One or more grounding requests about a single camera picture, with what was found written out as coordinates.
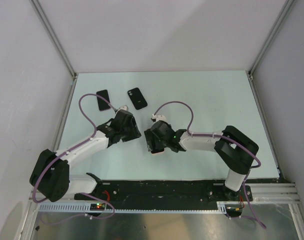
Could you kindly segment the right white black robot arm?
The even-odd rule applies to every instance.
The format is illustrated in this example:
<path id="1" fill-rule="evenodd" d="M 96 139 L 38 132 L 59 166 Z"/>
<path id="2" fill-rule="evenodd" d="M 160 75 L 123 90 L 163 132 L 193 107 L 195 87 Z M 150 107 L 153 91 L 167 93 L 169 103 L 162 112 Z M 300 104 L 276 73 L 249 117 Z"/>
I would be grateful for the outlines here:
<path id="1" fill-rule="evenodd" d="M 177 131 L 159 120 L 144 131 L 148 151 L 152 154 L 171 151 L 216 152 L 229 168 L 224 182 L 223 194 L 230 201 L 241 195 L 241 186 L 254 166 L 259 146 L 236 127 L 228 125 L 221 133 L 189 133 Z"/>

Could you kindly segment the black smartphone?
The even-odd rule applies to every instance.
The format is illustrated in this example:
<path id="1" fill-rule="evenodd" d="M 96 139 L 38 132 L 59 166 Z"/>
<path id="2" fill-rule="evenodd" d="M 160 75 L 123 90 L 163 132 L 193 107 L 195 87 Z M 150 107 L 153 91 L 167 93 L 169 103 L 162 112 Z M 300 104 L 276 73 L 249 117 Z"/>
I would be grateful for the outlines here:
<path id="1" fill-rule="evenodd" d="M 163 153 L 164 151 L 165 151 L 165 149 L 152 150 L 151 154 L 159 154 L 159 153 Z"/>

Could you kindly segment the pink phone case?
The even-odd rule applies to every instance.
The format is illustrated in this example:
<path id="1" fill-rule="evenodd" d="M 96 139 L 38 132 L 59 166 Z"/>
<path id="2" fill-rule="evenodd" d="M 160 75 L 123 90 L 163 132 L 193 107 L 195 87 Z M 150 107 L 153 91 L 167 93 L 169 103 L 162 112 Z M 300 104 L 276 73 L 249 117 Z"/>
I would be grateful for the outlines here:
<path id="1" fill-rule="evenodd" d="M 162 150 L 153 150 L 153 151 L 151 151 L 150 153 L 151 153 L 152 155 L 158 155 L 158 154 L 162 154 L 162 153 L 164 153 L 164 152 L 165 152 L 165 150 L 162 149 Z"/>

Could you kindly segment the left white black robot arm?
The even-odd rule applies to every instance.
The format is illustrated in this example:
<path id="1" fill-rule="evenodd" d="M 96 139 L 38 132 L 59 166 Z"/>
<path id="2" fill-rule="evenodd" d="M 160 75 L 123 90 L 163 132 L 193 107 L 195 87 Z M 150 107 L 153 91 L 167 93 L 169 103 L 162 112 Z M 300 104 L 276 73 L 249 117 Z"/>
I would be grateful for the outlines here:
<path id="1" fill-rule="evenodd" d="M 119 141 L 128 142 L 141 137 L 135 117 L 119 109 L 115 117 L 96 127 L 96 132 L 68 149 L 53 152 L 43 150 L 34 166 L 29 183 L 51 202 L 65 195 L 86 193 L 91 199 L 103 194 L 102 181 L 93 173 L 73 175 L 71 169 L 95 153 Z"/>

